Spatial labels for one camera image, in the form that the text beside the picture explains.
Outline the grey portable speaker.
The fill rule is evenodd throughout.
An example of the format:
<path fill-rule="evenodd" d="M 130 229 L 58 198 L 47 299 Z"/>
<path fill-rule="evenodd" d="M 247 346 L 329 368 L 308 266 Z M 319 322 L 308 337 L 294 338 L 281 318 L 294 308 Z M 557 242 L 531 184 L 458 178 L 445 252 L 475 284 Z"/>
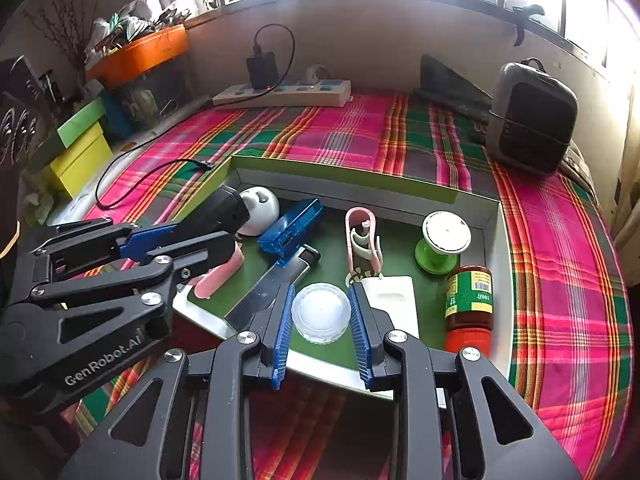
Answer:
<path fill-rule="evenodd" d="M 487 151 L 504 164 L 551 176 L 570 146 L 577 114 L 574 91 L 538 58 L 506 63 L 489 109 Z"/>

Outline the plaid pink green tablecloth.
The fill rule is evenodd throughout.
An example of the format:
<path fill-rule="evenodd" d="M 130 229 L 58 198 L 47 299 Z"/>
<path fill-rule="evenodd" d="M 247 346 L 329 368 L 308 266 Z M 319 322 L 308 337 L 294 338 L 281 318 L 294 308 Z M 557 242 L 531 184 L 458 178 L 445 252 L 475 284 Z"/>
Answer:
<path fill-rule="evenodd" d="M 102 185 L 115 221 L 175 218 L 204 186 L 178 156 L 316 162 L 432 182 L 500 200 L 515 299 L 510 379 L 587 479 L 623 448 L 634 376 L 623 274 L 598 207 L 563 176 L 536 181 L 488 160 L 472 122 L 405 94 L 341 108 L 209 110 L 169 131 Z"/>

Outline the clear round plastic container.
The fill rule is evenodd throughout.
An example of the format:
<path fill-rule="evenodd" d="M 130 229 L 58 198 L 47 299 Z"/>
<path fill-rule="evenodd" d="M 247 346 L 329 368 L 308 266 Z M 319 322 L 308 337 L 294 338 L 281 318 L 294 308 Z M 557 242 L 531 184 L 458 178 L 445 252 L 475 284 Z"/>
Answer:
<path fill-rule="evenodd" d="M 333 344 L 349 326 L 350 303 L 337 286 L 314 283 L 295 295 L 292 319 L 299 335 L 306 341 Z"/>

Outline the black charger adapter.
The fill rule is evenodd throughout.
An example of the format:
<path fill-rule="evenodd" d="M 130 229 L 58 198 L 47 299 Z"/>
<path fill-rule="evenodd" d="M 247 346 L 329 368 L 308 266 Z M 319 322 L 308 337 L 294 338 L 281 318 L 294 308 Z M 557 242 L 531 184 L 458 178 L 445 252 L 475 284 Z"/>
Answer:
<path fill-rule="evenodd" d="M 250 56 L 246 59 L 246 67 L 254 90 L 267 90 L 278 83 L 277 62 L 272 52 Z"/>

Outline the white round panda toy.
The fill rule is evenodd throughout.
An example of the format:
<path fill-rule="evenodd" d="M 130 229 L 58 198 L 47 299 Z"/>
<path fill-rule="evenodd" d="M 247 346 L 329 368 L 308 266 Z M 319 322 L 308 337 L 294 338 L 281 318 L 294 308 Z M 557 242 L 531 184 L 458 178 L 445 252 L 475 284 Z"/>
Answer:
<path fill-rule="evenodd" d="M 280 217 L 280 204 L 277 196 L 269 188 L 252 186 L 240 193 L 250 215 L 238 233 L 242 236 L 258 237 L 267 231 Z"/>

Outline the yellow green storage box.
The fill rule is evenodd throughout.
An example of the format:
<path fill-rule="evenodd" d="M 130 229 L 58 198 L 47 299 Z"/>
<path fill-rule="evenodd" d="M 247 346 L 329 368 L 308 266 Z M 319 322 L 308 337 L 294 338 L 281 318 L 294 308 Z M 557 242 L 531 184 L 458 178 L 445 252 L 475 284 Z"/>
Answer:
<path fill-rule="evenodd" d="M 113 155 L 100 123 L 104 116 L 100 98 L 86 104 L 38 146 L 28 173 L 48 188 L 76 197 Z"/>

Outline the white power strip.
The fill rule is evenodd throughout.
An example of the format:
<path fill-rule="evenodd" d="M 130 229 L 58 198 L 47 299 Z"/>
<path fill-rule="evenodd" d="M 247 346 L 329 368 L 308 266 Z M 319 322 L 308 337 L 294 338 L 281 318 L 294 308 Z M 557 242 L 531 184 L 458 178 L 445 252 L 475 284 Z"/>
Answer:
<path fill-rule="evenodd" d="M 216 106 L 228 108 L 325 106 L 343 107 L 352 96 L 352 83 L 343 79 L 320 79 L 316 84 L 281 84 L 272 91 L 235 84 L 213 97 Z"/>

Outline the pink white clip holder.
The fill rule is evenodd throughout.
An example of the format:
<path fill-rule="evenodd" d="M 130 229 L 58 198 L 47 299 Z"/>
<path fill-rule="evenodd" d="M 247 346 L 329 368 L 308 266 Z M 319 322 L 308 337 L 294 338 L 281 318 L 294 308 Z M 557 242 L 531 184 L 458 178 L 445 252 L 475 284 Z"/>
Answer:
<path fill-rule="evenodd" d="M 376 218 L 370 209 L 352 207 L 346 212 L 345 237 L 349 272 L 356 272 L 356 258 L 360 258 L 370 264 L 374 275 L 380 274 L 384 259 Z"/>

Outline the black knife sheath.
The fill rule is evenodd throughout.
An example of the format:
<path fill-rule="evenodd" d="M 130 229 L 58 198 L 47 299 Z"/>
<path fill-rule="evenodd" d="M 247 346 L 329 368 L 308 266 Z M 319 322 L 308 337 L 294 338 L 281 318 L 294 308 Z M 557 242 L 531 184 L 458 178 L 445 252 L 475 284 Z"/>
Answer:
<path fill-rule="evenodd" d="M 236 332 L 242 332 L 255 314 L 271 307 L 282 285 L 295 285 L 321 258 L 316 248 L 303 244 L 291 257 L 279 260 L 262 274 L 256 284 L 224 316 Z"/>

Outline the green white thread spool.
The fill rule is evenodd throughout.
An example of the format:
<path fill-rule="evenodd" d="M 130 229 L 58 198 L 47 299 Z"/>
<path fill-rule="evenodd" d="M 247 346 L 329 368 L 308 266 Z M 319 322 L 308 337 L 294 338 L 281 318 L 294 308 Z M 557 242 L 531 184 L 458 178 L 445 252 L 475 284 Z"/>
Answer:
<path fill-rule="evenodd" d="M 445 275 L 458 265 L 471 240 L 471 230 L 460 216 L 433 211 L 422 222 L 422 238 L 416 243 L 414 258 L 425 272 Z"/>

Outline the orange plastic tray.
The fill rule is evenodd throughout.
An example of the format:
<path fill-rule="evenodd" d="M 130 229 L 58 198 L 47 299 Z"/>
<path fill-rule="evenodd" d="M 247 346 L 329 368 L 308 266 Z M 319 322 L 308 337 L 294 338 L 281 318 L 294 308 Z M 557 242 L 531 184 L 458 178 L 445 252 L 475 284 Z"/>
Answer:
<path fill-rule="evenodd" d="M 86 81 L 97 80 L 107 89 L 117 89 L 188 51 L 189 40 L 184 26 L 168 27 L 101 58 L 85 71 Z"/>

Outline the red sauce bottle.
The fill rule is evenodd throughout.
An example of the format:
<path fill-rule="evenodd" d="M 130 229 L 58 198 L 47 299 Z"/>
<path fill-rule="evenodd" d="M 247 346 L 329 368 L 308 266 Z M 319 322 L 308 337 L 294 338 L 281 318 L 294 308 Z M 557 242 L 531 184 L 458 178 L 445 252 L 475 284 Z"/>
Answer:
<path fill-rule="evenodd" d="M 486 266 L 459 266 L 447 276 L 444 350 L 474 347 L 489 356 L 494 328 L 492 275 Z"/>

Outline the blue digital clock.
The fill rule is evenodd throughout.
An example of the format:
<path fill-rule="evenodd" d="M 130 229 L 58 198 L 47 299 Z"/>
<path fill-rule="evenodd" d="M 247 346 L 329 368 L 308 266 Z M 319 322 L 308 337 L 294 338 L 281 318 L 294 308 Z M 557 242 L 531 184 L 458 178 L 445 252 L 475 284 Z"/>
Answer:
<path fill-rule="evenodd" d="M 318 198 L 300 200 L 258 237 L 258 248 L 279 261 L 288 260 L 303 245 L 322 212 L 323 206 Z"/>

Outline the green shallow cardboard box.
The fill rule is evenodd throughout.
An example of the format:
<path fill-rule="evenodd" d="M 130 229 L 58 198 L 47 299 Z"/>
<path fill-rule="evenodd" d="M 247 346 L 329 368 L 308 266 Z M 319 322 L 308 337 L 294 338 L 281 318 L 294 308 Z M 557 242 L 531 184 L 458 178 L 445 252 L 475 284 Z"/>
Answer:
<path fill-rule="evenodd" d="M 297 285 L 329 283 L 345 289 L 353 278 L 368 276 L 394 325 L 435 348 L 445 338 L 446 281 L 418 265 L 414 248 L 422 240 L 422 223 L 429 214 L 456 214 L 471 232 L 459 263 L 486 266 L 492 275 L 489 357 L 502 374 L 509 373 L 514 292 L 506 215 L 498 200 L 384 174 L 234 156 L 192 202 L 201 203 L 221 184 L 239 191 L 261 185 L 277 196 L 283 211 L 300 200 L 318 200 L 323 207 L 320 219 L 293 244 L 314 248 L 320 260 Z"/>

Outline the white rectangular card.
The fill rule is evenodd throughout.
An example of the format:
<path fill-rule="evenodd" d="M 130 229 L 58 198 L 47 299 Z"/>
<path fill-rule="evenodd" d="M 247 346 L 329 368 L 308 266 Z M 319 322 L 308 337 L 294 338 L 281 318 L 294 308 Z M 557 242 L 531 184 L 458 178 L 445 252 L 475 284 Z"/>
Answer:
<path fill-rule="evenodd" d="M 398 330 L 419 337 L 416 296 L 410 276 L 364 278 L 362 286 L 373 309 L 385 311 Z"/>

